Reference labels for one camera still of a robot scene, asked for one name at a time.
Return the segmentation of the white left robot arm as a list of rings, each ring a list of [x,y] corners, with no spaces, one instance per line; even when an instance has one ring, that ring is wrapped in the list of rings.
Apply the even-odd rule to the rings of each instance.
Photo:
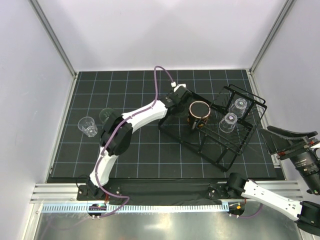
[[[192,92],[186,85],[178,84],[168,94],[156,97],[151,103],[134,111],[121,113],[113,110],[102,128],[95,166],[79,191],[88,193],[94,200],[103,199],[107,193],[104,185],[109,181],[113,165],[128,150],[133,133],[153,121],[182,112],[191,98]]]

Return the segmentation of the small clear faceted glass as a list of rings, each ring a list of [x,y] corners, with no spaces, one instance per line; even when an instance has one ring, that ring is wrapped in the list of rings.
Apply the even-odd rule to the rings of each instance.
[[[247,110],[248,102],[244,98],[237,98],[228,109],[229,113],[235,114],[237,118],[242,118]]]

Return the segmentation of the red skull mug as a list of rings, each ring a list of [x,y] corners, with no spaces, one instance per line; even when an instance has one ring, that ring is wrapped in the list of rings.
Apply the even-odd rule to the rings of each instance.
[[[191,130],[193,131],[206,125],[210,114],[211,108],[208,103],[201,100],[193,101],[189,106],[187,117],[187,123]]]

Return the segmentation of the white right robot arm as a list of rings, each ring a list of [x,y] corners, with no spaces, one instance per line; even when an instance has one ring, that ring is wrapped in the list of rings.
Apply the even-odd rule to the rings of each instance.
[[[307,192],[320,194],[320,158],[316,151],[320,141],[317,131],[294,132],[269,125],[260,129],[260,134],[270,155],[279,160],[290,159],[308,186]],[[254,180],[231,173],[225,185],[230,198],[243,197],[253,199],[282,213],[304,232],[319,236],[320,205],[311,201],[298,201],[281,196],[258,185]]]

